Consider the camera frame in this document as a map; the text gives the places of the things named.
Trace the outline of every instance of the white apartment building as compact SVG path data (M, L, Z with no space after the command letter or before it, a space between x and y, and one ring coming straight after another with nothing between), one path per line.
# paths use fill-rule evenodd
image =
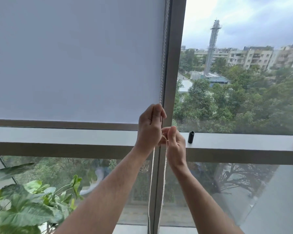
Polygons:
M214 52L212 63L215 62L216 58L225 58L229 57L229 53L232 48L217 48ZM203 62L204 57L207 57L208 51L205 49L195 49L194 55L199 58L200 62Z
M274 51L268 70L277 70L283 67L293 67L293 46L281 47Z
M232 50L227 60L228 66L240 65L244 69L249 69L253 65L258 65L263 70L267 69L272 57L273 47L244 47L243 50Z

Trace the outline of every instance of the forearm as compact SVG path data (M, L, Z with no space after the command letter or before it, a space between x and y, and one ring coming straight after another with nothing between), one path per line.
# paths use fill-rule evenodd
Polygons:
M133 149L58 228L56 234L112 233L145 155Z
M199 234L243 233L196 180L187 166L173 170Z

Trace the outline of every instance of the cloudy sky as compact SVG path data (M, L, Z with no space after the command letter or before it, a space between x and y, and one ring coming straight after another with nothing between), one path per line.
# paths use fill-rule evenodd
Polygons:
M219 48L293 43L293 0L187 0L182 44L207 48L216 18Z

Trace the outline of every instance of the white beaded cord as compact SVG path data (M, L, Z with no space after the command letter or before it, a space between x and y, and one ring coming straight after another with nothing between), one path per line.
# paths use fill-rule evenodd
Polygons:
M163 84L164 84L164 70L165 70L165 60L166 60L166 43L167 43L167 26L168 26L168 17L169 17L169 7L170 0L165 0L165 15L164 15L164 32L163 32L163 47L162 47L162 61L161 61L161 69L160 69L160 94L159 94L159 103L162 104L162 92L163 92ZM166 140L166 145L168 146L167 138L162 135ZM152 186L152 178L153 178L153 166L154 166L154 157L155 157L155 148L153 149L153 157L152 157L152 165L151 165L151 177L150 177L150 187L149 187L149 202L148 202L148 222L149 222L149 234L151 234L151 221L150 221L150 200L151 200L151 186ZM163 207L164 201L164 190L165 190L165 173L166 173L166 164L167 158L165 154L165 165L164 165L164 181L163 181L163 194L162 194L162 202L160 206L160 214ZM158 221L157 233L160 228L160 217Z

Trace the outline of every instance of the person's left arm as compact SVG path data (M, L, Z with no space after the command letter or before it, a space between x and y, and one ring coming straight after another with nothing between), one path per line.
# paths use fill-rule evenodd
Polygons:
M125 206L140 167L161 139L160 104L151 105L139 118L133 149L60 225L55 234L110 234Z

